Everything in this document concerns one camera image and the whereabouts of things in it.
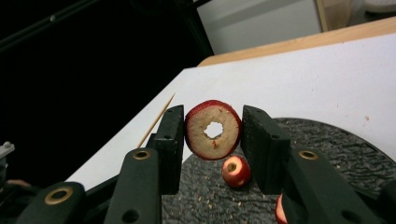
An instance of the wooden edge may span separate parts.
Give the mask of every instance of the wooden edge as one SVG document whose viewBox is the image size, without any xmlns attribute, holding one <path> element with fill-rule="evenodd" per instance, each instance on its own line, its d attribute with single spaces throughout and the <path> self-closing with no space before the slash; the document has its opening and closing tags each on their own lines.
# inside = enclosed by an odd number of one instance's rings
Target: wooden edge
<svg viewBox="0 0 396 224">
<path fill-rule="evenodd" d="M 309 49 L 392 33 L 396 33 L 396 17 L 382 19 L 379 21 L 370 21 L 317 35 L 309 35 L 256 48 L 242 49 L 230 53 L 210 56 L 201 61 L 198 64 L 198 67 L 216 63 L 235 62 L 298 49 Z"/>
</svg>

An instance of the toothpick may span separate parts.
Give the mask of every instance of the toothpick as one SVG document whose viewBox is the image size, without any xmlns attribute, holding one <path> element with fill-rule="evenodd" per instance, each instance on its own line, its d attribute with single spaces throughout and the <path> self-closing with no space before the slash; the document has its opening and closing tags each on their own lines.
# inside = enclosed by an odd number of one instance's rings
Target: toothpick
<svg viewBox="0 0 396 224">
<path fill-rule="evenodd" d="M 169 101 L 166 103 L 166 105 L 163 106 L 163 109 L 161 110 L 160 114 L 157 116 L 157 118 L 154 120 L 154 122 L 151 124 L 151 126 L 148 128 L 148 131 L 145 133 L 143 136 L 142 140 L 140 140 L 140 143 L 137 145 L 137 148 L 140 148 L 143 143 L 145 142 L 146 138 L 149 136 L 151 133 L 152 129 L 154 128 L 155 124 L 157 124 L 158 120 L 163 116 L 163 112 L 165 112 L 166 108 L 171 104 L 173 98 L 175 96 L 175 93 L 172 95 L 172 97 L 169 99 Z"/>
</svg>

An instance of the small apple piece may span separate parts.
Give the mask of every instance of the small apple piece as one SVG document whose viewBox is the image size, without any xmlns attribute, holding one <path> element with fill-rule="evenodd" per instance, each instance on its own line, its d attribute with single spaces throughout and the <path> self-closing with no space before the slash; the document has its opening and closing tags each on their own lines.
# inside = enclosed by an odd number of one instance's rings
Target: small apple piece
<svg viewBox="0 0 396 224">
<path fill-rule="evenodd" d="M 223 163 L 221 175 L 228 186 L 240 188 L 250 180 L 251 172 L 244 158 L 233 155 Z"/>
<path fill-rule="evenodd" d="M 286 220 L 285 211 L 283 210 L 283 206 L 282 206 L 282 194 L 280 194 L 279 197 L 277 197 L 276 199 L 275 212 L 276 212 L 277 224 L 288 224 L 288 221 Z"/>
<path fill-rule="evenodd" d="M 212 123 L 221 125 L 222 133 L 209 136 Z M 218 100 L 195 106 L 185 118 L 185 140 L 190 151 L 203 160 L 216 161 L 233 153 L 239 144 L 242 121 L 235 110 Z"/>
</svg>

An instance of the black machine part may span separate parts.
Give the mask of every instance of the black machine part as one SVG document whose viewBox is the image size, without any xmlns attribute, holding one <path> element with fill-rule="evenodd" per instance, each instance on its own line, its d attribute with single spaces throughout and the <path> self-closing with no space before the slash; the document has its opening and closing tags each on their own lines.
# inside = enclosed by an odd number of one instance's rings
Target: black machine part
<svg viewBox="0 0 396 224">
<path fill-rule="evenodd" d="M 288 223 L 395 223 L 395 180 L 375 196 L 352 187 L 317 149 L 292 148 L 265 111 L 244 105 L 243 112 L 241 148 L 261 192 L 284 195 Z M 19 223 L 43 216 L 48 223 L 162 223 L 161 195 L 178 192 L 183 125 L 183 105 L 167 109 L 146 147 L 125 155 L 119 175 L 88 191 L 70 182 L 43 189 Z"/>
<path fill-rule="evenodd" d="M 0 189 L 3 188 L 7 181 L 7 155 L 14 150 L 14 144 L 10 142 L 5 142 L 0 146 Z"/>
</svg>

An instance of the apple slice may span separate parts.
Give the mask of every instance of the apple slice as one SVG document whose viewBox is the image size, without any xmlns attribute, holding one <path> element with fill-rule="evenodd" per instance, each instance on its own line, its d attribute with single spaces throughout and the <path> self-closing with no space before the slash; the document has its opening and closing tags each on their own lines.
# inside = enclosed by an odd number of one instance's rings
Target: apple slice
<svg viewBox="0 0 396 224">
<path fill-rule="evenodd" d="M 223 163 L 221 176 L 231 188 L 240 188 L 250 180 L 250 167 L 244 158 L 233 155 Z"/>
<path fill-rule="evenodd" d="M 219 100 L 195 106 L 185 118 L 185 140 L 190 151 L 203 160 L 223 159 L 236 149 L 240 140 L 241 119 L 233 108 Z M 206 133 L 209 125 L 221 125 L 222 132 Z"/>
<path fill-rule="evenodd" d="M 288 224 L 285 211 L 283 210 L 282 206 L 282 194 L 280 194 L 279 197 L 277 197 L 276 199 L 275 213 L 277 224 Z"/>
</svg>

